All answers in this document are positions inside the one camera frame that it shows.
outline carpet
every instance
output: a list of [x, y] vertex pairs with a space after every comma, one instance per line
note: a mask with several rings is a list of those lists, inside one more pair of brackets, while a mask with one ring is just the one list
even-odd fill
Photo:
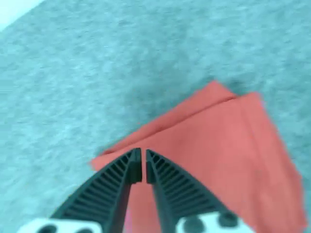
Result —
[[310, 11], [301, 0], [47, 0], [4, 29], [0, 232], [49, 216], [94, 173], [91, 158], [214, 79], [262, 95], [310, 221]]

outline folded cloth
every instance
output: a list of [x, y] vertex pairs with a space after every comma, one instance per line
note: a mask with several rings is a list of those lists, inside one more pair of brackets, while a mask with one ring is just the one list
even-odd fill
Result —
[[[99, 170], [137, 147], [177, 163], [255, 232], [300, 233], [307, 225], [301, 177], [258, 93], [237, 97], [212, 81], [91, 164]], [[132, 232], [161, 232], [145, 177], [132, 186], [128, 207]]]

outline red fabric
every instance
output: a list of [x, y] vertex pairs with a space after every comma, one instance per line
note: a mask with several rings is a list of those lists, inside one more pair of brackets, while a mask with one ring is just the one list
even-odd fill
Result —
[[[136, 147], [183, 167], [258, 233], [300, 233], [307, 225], [301, 177], [257, 93], [237, 97], [213, 81], [91, 164], [99, 170]], [[132, 232], [161, 232], [145, 177], [132, 186], [129, 208]]]

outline white wall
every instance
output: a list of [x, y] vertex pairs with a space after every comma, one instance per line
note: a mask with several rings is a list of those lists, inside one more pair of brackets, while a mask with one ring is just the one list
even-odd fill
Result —
[[43, 0], [0, 0], [0, 31]]

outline floor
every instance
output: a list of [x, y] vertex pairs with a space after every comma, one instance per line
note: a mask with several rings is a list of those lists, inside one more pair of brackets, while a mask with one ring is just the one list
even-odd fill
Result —
[[212, 79], [262, 94], [311, 221], [310, 12], [303, 0], [46, 0], [3, 27], [0, 233], [49, 216], [99, 151]]

